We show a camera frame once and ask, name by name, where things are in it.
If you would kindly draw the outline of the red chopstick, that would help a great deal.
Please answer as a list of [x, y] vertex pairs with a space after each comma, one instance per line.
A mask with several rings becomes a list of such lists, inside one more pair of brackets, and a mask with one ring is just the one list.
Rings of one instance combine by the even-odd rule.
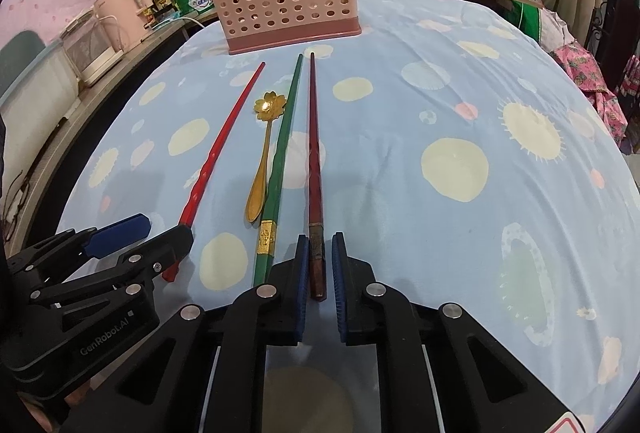
[[228, 114], [226, 121], [224, 121], [224, 124], [222, 124], [222, 127], [218, 135], [216, 136], [212, 147], [210, 147], [209, 149], [207, 158], [201, 167], [200, 173], [198, 173], [198, 178], [191, 188], [189, 199], [188, 201], [186, 201], [186, 205], [184, 206], [180, 215], [180, 219], [178, 220], [179, 225], [192, 228], [210, 176], [212, 176], [214, 167], [218, 161], [221, 151], [222, 149], [224, 149], [224, 144], [226, 143], [232, 131], [232, 128], [234, 127], [236, 119], [238, 119], [238, 116], [247, 101], [248, 95], [250, 95], [250, 92], [257, 83], [258, 78], [260, 78], [260, 75], [265, 69], [265, 66], [266, 64], [264, 62], [259, 63], [258, 68], [250, 76], [250, 81], [247, 82], [242, 90], [241, 95], [235, 101], [235, 104]]

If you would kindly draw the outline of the white blender base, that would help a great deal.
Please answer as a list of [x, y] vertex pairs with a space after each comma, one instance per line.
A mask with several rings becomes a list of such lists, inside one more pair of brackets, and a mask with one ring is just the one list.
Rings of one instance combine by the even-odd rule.
[[60, 39], [82, 86], [93, 86], [124, 56], [122, 49], [111, 42], [93, 9], [73, 18]]

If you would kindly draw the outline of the dark maroon chopstick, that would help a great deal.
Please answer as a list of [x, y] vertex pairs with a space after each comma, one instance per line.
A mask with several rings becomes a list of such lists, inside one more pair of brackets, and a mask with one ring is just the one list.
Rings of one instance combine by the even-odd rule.
[[309, 158], [308, 158], [308, 227], [309, 227], [309, 283], [314, 301], [326, 299], [326, 253], [323, 238], [323, 205], [321, 161], [317, 106], [316, 55], [309, 55]]

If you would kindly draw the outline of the green chopstick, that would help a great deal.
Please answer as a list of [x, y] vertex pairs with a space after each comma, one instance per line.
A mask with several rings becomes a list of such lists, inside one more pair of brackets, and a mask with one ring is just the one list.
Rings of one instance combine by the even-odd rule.
[[291, 134], [293, 115], [295, 112], [296, 97], [300, 72], [302, 72], [304, 56], [297, 56], [296, 65], [291, 81], [288, 97], [284, 106], [284, 113], [280, 125], [276, 152], [271, 162], [271, 175], [267, 186], [267, 198], [260, 219], [256, 259], [253, 277], [253, 286], [257, 287], [267, 282], [269, 271], [274, 259], [277, 244], [278, 217], [280, 212], [281, 191], [288, 149], [288, 138]]

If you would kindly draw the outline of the white storage bin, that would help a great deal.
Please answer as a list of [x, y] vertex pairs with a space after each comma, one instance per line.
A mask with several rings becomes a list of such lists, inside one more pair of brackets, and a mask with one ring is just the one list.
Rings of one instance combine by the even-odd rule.
[[1, 49], [2, 204], [9, 208], [21, 181], [78, 97], [77, 74], [61, 41], [47, 45], [22, 31]]

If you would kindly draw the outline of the pink pineapple garment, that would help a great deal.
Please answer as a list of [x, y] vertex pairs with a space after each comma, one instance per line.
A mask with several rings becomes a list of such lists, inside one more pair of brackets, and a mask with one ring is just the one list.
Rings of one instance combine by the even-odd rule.
[[579, 43], [555, 49], [551, 57], [588, 98], [616, 144], [623, 145], [629, 121], [639, 121], [639, 58], [629, 58], [623, 80], [610, 89], [596, 58]]

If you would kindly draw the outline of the gold flower spoon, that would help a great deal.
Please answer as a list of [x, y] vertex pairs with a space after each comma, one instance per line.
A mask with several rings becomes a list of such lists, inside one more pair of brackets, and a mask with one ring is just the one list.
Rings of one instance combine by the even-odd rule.
[[262, 154], [257, 167], [252, 187], [245, 205], [245, 218], [254, 223], [264, 207], [267, 190], [267, 161], [272, 131], [272, 123], [285, 112], [286, 98], [276, 92], [268, 92], [255, 101], [254, 112], [258, 121], [266, 123], [264, 141], [262, 142]]

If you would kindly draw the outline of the blue polka dot tablecloth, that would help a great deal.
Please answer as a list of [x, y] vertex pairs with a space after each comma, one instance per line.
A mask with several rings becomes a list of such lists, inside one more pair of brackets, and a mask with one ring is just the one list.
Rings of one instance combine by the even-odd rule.
[[307, 228], [318, 89], [324, 232], [410, 301], [454, 302], [600, 430], [639, 372], [639, 193], [597, 111], [528, 36], [462, 0], [358, 0], [355, 37], [230, 55], [212, 24], [94, 149], [60, 228], [174, 226], [242, 92], [298, 82], [276, 257]]

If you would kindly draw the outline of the pink electric kettle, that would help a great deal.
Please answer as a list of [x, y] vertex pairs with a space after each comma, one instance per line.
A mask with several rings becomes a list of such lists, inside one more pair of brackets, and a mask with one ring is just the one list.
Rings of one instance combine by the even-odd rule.
[[93, 9], [114, 47], [125, 54], [151, 34], [152, 0], [96, 0]]

